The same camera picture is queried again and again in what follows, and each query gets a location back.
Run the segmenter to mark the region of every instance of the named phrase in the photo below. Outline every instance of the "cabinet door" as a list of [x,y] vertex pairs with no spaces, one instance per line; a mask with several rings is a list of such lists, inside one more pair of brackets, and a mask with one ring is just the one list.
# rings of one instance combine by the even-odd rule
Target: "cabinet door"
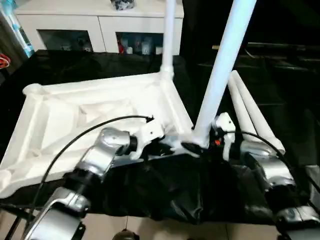
[[[109,53],[160,54],[165,32],[163,17],[100,16],[99,22]],[[179,55],[183,18],[174,20],[173,54]]]
[[97,16],[17,15],[17,18],[35,51],[106,51]]

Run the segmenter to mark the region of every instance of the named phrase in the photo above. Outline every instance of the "black cable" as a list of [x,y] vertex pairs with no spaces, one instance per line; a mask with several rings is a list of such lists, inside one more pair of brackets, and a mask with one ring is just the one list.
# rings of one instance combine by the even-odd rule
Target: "black cable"
[[49,172],[51,170],[51,168],[53,167],[53,165],[55,164],[55,162],[58,160],[58,158],[67,150],[67,148],[69,148],[75,141],[77,141],[79,138],[81,138],[83,135],[99,128],[99,127],[102,127],[103,125],[106,125],[106,124],[109,124],[109,123],[112,123],[112,122],[115,122],[115,121],[119,121],[119,120],[123,120],[123,119],[135,119],[135,118],[141,118],[141,119],[146,119],[147,122],[151,121],[153,118],[152,117],[148,117],[148,116],[142,116],[142,115],[129,115],[129,116],[120,116],[120,117],[116,117],[116,118],[113,118],[113,119],[110,119],[108,121],[104,121],[104,122],[101,122],[95,126],[92,126],[90,128],[88,128],[87,130],[83,131],[82,133],[80,133],[78,136],[76,136],[74,139],[72,139],[67,145],[64,146],[64,148],[61,149],[61,151],[54,157],[54,159],[52,160],[52,162],[50,163],[50,165],[48,166],[47,170],[45,171],[45,174],[43,175],[42,179],[41,179],[41,182],[40,182],[40,185],[34,195],[34,199],[33,199],[33,202],[32,202],[32,205],[30,206],[30,211],[28,213],[28,219],[26,221],[26,224],[25,224],[25,229],[26,230],[32,220],[32,216],[34,214],[34,211],[35,211],[35,208],[36,208],[36,205],[37,205],[37,200],[40,196],[40,192],[45,184],[45,181],[49,175]]
[[[291,166],[291,164],[286,160],[285,156],[272,144],[270,143],[268,140],[264,139],[263,137],[254,134],[252,132],[248,132],[248,131],[225,131],[225,134],[236,134],[236,135],[250,135],[253,136],[257,139],[260,139],[261,141],[263,141],[265,144],[267,144],[268,146],[270,146],[278,155],[278,157],[280,158],[280,160],[289,168],[292,169],[293,167]],[[317,183],[306,173],[305,174],[306,179],[312,184],[312,186],[316,189],[316,191],[320,194],[320,187],[317,185]]]
[[4,240],[11,240],[12,237],[14,236],[16,230],[17,230],[17,227],[19,226],[21,222],[21,218],[19,216],[17,216],[13,222],[13,224],[11,225],[10,227],[10,230],[9,232],[7,233],[6,237]]

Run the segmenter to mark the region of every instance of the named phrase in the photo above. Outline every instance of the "white pole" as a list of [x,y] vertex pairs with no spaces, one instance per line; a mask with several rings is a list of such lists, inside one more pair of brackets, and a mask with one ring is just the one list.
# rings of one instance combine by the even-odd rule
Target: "white pole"
[[[256,129],[250,119],[249,113],[246,109],[244,101],[239,93],[236,81],[234,79],[234,75],[238,73],[236,70],[233,70],[230,74],[228,81],[228,88],[231,95],[233,107],[235,110],[236,118],[238,119],[240,129],[245,132],[249,132],[252,134],[257,134]],[[243,134],[243,139],[247,141],[260,142],[260,140],[254,136],[250,136],[247,134]]]
[[265,117],[261,113],[258,105],[256,104],[254,98],[251,96],[249,90],[247,89],[245,83],[242,81],[240,75],[237,71],[232,72],[233,79],[236,83],[237,89],[241,95],[244,102],[245,108],[248,111],[253,125],[258,133],[258,135],[266,140],[268,140],[272,145],[274,145],[282,154],[285,154],[285,147],[282,145],[281,141],[277,139],[272,132],[270,126],[268,125]]
[[209,146],[209,131],[216,117],[229,74],[235,64],[257,0],[234,0],[194,129],[194,141]]
[[163,35],[163,55],[160,71],[164,78],[172,80],[174,74],[173,67],[173,41],[175,28],[176,0],[166,0]]

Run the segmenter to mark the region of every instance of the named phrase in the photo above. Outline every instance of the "glass cabinet door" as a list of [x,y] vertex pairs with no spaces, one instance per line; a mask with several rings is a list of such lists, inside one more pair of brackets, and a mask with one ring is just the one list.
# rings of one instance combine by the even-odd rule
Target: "glass cabinet door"
[[159,55],[163,51],[162,33],[116,32],[120,54]]
[[37,30],[47,50],[93,52],[86,30]]
[[97,16],[18,14],[17,18],[35,51],[106,51]]

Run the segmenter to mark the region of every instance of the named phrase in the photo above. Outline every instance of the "white tray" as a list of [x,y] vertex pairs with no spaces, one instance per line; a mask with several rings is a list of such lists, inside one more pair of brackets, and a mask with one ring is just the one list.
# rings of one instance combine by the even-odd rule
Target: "white tray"
[[[171,80],[160,73],[64,83],[31,84],[0,164],[0,198],[38,184],[54,156],[75,136],[103,121],[128,115],[153,116],[171,134],[187,135],[193,126]],[[131,118],[108,126],[134,133],[145,121]],[[77,140],[54,164],[47,181],[73,170],[91,146],[98,128]]]

